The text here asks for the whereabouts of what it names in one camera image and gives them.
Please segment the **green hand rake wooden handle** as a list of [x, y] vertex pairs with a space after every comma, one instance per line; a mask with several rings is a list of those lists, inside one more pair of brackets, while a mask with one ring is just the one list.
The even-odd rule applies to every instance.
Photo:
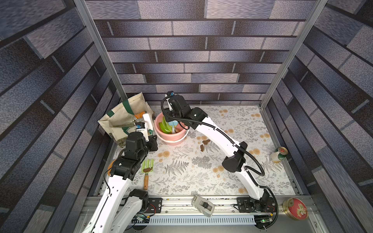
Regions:
[[148, 183], [149, 183], [149, 173], [153, 171], [153, 165], [154, 165], [154, 160], [153, 159], [147, 159], [144, 160], [142, 163], [142, 173], [145, 174], [144, 176], [144, 184], [143, 184], [143, 189], [148, 190]]

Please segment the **white green hand brush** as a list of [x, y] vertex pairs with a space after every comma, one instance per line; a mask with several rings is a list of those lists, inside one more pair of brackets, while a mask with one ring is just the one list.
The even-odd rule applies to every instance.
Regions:
[[146, 127], [148, 135], [152, 136], [153, 132], [154, 132], [153, 120], [151, 119], [151, 117], [148, 113], [143, 114], [143, 120], [144, 120], [145, 127]]

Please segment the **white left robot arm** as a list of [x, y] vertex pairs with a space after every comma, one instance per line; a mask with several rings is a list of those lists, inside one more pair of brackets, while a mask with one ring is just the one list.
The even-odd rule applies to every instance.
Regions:
[[107, 189], [87, 222], [84, 233], [124, 233], [133, 227], [132, 221], [136, 215], [148, 208], [148, 192], [134, 189], [123, 208], [118, 210], [146, 156], [158, 150], [157, 136], [149, 136], [148, 139], [141, 132], [129, 134], [125, 148], [108, 170], [110, 177], [105, 181]]

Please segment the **pink plastic bucket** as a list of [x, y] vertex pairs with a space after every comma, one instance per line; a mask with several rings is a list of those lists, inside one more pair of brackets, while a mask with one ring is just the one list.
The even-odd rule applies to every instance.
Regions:
[[165, 134], [159, 124], [163, 120], [163, 114], [160, 113], [154, 120], [154, 133], [157, 135], [157, 137], [163, 141], [165, 144], [170, 145], [170, 146], [176, 146], [179, 145], [183, 142], [183, 140], [186, 139], [189, 130], [183, 129], [180, 125], [176, 126], [176, 130], [178, 131], [177, 133], [174, 134]]

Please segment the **green trowel yellow blue handle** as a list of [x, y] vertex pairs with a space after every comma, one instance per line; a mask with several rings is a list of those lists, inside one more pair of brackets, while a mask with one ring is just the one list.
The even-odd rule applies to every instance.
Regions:
[[159, 123], [160, 130], [165, 134], [172, 134], [172, 126], [166, 122], [165, 117], [162, 118], [161, 122]]

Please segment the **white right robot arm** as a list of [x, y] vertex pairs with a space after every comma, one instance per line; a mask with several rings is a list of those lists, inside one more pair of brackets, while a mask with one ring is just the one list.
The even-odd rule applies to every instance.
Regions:
[[278, 202], [272, 190], [260, 185], [253, 174], [265, 176], [265, 170], [259, 161], [247, 151], [246, 142], [238, 142], [219, 126], [199, 107], [191, 108], [183, 96], [173, 91], [167, 92], [161, 101], [161, 111], [166, 122], [176, 120], [179, 125], [198, 131], [215, 143], [226, 155], [222, 166], [230, 173], [236, 174], [248, 191], [253, 210], [268, 215], [257, 218], [256, 227], [267, 230], [272, 227], [279, 216]]

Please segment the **blue trowel with soil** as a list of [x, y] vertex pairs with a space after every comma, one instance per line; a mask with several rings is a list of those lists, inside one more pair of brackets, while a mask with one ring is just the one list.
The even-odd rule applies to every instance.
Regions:
[[171, 130], [171, 133], [175, 134], [176, 133], [176, 127], [178, 125], [178, 121], [176, 121], [176, 120], [170, 121], [170, 122], [167, 123], [167, 125], [168, 125], [167, 128], [169, 130]]

